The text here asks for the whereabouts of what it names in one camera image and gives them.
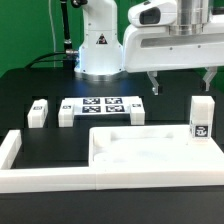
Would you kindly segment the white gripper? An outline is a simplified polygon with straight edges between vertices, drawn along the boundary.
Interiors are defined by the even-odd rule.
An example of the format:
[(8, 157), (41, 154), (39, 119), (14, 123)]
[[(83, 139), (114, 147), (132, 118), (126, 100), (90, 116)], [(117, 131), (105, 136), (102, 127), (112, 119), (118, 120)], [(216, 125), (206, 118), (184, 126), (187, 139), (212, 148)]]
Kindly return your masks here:
[(128, 72), (147, 72), (158, 96), (163, 70), (207, 67), (202, 88), (210, 89), (224, 65), (224, 11), (215, 14), (212, 0), (146, 0), (128, 11), (123, 39)]

